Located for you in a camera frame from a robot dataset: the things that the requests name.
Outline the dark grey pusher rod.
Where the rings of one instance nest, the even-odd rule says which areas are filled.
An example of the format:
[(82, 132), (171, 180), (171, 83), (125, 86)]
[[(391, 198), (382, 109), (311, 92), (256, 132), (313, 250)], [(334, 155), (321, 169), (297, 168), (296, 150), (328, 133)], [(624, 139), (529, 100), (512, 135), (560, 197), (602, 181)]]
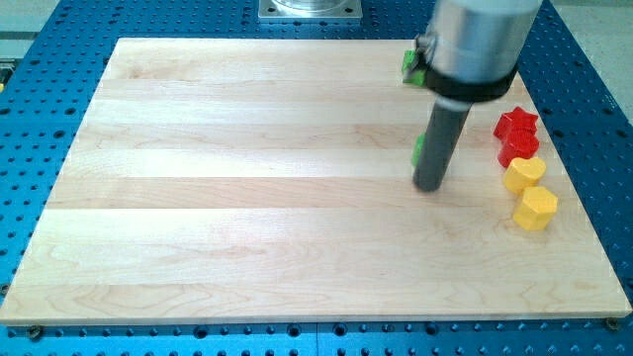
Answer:
[(471, 103), (436, 97), (412, 176), (419, 190), (434, 192), (441, 186), (471, 108)]

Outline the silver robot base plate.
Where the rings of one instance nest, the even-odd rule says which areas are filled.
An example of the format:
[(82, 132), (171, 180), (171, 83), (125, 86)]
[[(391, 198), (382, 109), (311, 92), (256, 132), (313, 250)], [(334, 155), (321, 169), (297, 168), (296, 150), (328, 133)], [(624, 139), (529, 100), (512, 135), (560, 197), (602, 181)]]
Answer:
[(361, 0), (257, 0), (265, 21), (360, 20)]

